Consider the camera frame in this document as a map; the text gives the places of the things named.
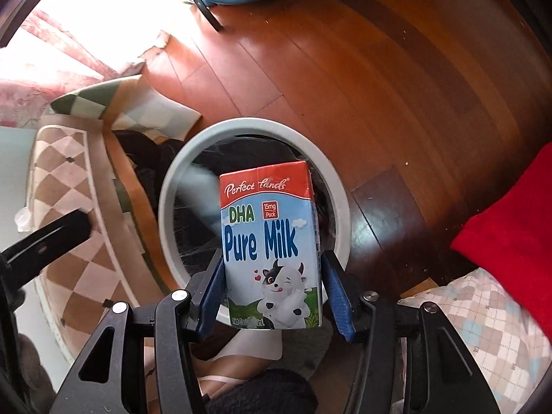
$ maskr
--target black fuzzy object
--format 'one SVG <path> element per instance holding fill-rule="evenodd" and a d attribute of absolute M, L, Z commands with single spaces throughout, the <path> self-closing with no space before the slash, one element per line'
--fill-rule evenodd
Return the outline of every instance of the black fuzzy object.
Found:
<path fill-rule="evenodd" d="M 205 405 L 208 414 L 315 414 L 317 407 L 307 380 L 286 369 L 265 371 Z"/>

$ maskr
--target pink floral curtain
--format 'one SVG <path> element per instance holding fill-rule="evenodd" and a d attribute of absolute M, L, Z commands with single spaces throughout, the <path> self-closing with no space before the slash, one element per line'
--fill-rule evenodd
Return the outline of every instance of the pink floral curtain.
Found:
<path fill-rule="evenodd" d="M 34 128 L 54 99 L 122 73 L 37 7 L 0 49 L 0 126 Z"/>

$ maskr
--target wooden floor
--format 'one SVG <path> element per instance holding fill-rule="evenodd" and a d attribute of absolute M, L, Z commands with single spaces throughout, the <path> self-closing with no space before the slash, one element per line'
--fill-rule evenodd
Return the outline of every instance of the wooden floor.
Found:
<path fill-rule="evenodd" d="M 280 121 L 347 189 L 347 269 L 390 297 L 470 269 L 448 245 L 550 141 L 552 67 L 505 0 L 269 0 L 184 10 L 146 75 L 200 111 Z M 341 412 L 356 349 L 335 339 L 313 377 Z"/>

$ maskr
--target carton red top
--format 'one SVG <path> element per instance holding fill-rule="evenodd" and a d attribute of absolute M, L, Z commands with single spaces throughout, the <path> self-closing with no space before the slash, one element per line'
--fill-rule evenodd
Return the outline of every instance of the carton red top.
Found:
<path fill-rule="evenodd" d="M 220 176 L 221 208 L 244 196 L 266 192 L 313 199 L 313 187 L 306 162 L 292 161 Z"/>

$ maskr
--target silver screw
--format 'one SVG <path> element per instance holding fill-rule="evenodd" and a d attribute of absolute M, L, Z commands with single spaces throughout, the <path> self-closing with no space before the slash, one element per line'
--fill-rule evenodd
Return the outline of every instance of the silver screw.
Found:
<path fill-rule="evenodd" d="M 436 313 L 439 311 L 439 307 L 434 302 L 426 302 L 423 304 L 423 309 L 425 309 L 428 313 Z"/>
<path fill-rule="evenodd" d="M 125 302 L 117 302 L 115 305 L 111 307 L 114 313 L 117 313 L 118 315 L 121 313 L 124 313 L 126 311 L 126 303 Z"/>
<path fill-rule="evenodd" d="M 170 298 L 175 301 L 186 300 L 188 298 L 188 292 L 183 289 L 177 289 L 170 295 Z"/>
<path fill-rule="evenodd" d="M 362 295 L 362 298 L 366 302 L 375 302 L 379 298 L 379 294 L 376 293 L 375 291 L 365 291 L 364 294 Z"/>

